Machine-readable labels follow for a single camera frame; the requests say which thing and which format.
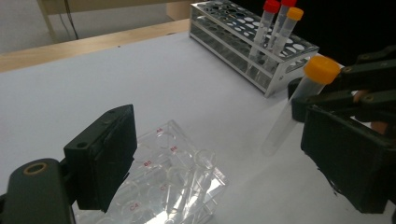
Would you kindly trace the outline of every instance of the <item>black background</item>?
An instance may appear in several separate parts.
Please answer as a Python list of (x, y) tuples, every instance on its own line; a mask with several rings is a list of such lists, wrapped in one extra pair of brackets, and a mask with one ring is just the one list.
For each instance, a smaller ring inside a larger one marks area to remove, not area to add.
[[(265, 1), (232, 2), (261, 16)], [(396, 45), (394, 0), (298, 0), (296, 7), (304, 15), (293, 33), (319, 46), (320, 54), (342, 65), (352, 65), (359, 54)]]

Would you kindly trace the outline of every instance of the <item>floor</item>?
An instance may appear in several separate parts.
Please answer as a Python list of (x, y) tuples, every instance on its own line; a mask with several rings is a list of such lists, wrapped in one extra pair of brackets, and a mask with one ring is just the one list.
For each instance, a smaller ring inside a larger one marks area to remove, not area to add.
[[(72, 13), (79, 38), (171, 21), (166, 5)], [(76, 39), (66, 14), (49, 16), (61, 42)], [(0, 0), (0, 53), (53, 44), (36, 0)]]

